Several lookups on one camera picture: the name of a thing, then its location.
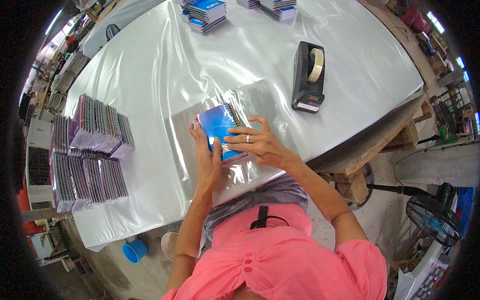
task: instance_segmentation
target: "blue plastic cup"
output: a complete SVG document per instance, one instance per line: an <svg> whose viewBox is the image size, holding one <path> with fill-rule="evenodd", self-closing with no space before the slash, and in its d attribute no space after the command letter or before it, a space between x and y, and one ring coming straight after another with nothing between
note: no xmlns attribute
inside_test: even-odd
<svg viewBox="0 0 480 300"><path fill-rule="evenodd" d="M147 246L141 240L134 240L122 245L123 254L129 261L138 264L140 259L147 254Z"/></svg>

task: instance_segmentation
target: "notebook spiral binding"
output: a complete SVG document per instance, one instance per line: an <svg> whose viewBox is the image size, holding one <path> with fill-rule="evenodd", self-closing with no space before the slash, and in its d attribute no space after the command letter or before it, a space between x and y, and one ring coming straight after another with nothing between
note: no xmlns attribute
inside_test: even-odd
<svg viewBox="0 0 480 300"><path fill-rule="evenodd" d="M239 127L240 126L239 118L231 103L228 103L228 109L232 113L232 117L233 117L233 120L235 121L235 124Z"/></svg>

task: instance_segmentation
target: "black tape dispenser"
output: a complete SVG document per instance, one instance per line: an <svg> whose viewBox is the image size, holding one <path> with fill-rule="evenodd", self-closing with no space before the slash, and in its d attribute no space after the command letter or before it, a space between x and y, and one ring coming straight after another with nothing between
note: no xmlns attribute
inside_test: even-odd
<svg viewBox="0 0 480 300"><path fill-rule="evenodd" d="M292 108L316 114L325 99L325 50L301 41L295 54Z"/></svg>

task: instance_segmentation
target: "stack of notebooks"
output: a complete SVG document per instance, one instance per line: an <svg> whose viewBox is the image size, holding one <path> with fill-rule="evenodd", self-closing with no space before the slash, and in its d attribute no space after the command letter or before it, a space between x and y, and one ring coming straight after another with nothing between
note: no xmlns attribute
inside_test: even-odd
<svg viewBox="0 0 480 300"><path fill-rule="evenodd" d="M52 133L50 135L50 155L52 152L68 153L69 140L68 128L70 118L56 115L52 122Z"/></svg>
<svg viewBox="0 0 480 300"><path fill-rule="evenodd" d="M71 211L75 202L72 177L68 158L63 153L53 152L50 157L50 181L52 182L53 200L57 212L67 213Z"/></svg>
<svg viewBox="0 0 480 300"><path fill-rule="evenodd" d="M260 5L258 0L237 0L237 3L245 8L254 8Z"/></svg>
<svg viewBox="0 0 480 300"><path fill-rule="evenodd" d="M275 20L282 21L295 17L297 0L260 0L260 8Z"/></svg>
<svg viewBox="0 0 480 300"><path fill-rule="evenodd" d="M195 0L175 0L175 3L177 3L181 8L180 18L186 23L193 19L193 17L190 15L190 10L188 9L188 6L194 1Z"/></svg>
<svg viewBox="0 0 480 300"><path fill-rule="evenodd" d="M227 5L223 1L199 0L188 6L190 28L202 35L206 34L227 20Z"/></svg>
<svg viewBox="0 0 480 300"><path fill-rule="evenodd" d="M128 197L118 160L53 152L50 180L58 213L77 212Z"/></svg>
<svg viewBox="0 0 480 300"><path fill-rule="evenodd" d="M119 158L134 148L126 116L86 94L73 119L55 116L50 180L57 212L77 212L128 197Z"/></svg>
<svg viewBox="0 0 480 300"><path fill-rule="evenodd" d="M135 147L127 117L86 94L79 97L69 127L70 149L88 149L121 158Z"/></svg>
<svg viewBox="0 0 480 300"><path fill-rule="evenodd" d="M238 135L231 134L227 131L229 128L240 126L237 113L231 104L224 103L199 113L195 121L200 123L202 130L207 135L207 140L209 141L208 148L210 151L213 151L212 147L215 137L220 139L222 144L222 164L247 155L247 153L242 151L230 150L227 147L227 142L223 140L226 136Z"/></svg>

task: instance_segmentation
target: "black cable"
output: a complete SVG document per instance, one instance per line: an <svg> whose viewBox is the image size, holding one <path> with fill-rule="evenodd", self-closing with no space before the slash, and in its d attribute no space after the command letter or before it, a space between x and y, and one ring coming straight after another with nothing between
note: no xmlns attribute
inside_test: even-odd
<svg viewBox="0 0 480 300"><path fill-rule="evenodd" d="M480 143L480 141L477 141L477 140L474 140L474 141L471 141L471 142L468 142L468 143L463 143L463 144L455 144L455 145L449 145L449 146L446 146L446 147L441 147L441 148L438 148L438 149L430 149L432 147L435 147L435 146L439 146L435 143L435 145L432 145L428 148L425 148L425 149L421 149L419 151L416 151L416 152L413 152L413 153L410 153L409 155L405 156L404 158L402 158L401 160L397 161L395 163L395 165L393 166L393 177L395 178L395 181L398 181L402 186L405 186L400 180L398 180L396 178L396 174L395 174L395 167L398 165L399 162L401 162L402 160L404 160L405 158L409 157L410 155L413 155L415 153L418 153L418 152L427 152L427 151L434 151L434 150L445 150L445 149L448 149L448 148L453 148L453 147L458 147L458 146L466 146L466 145L471 145L471 144L476 144L476 143Z"/></svg>

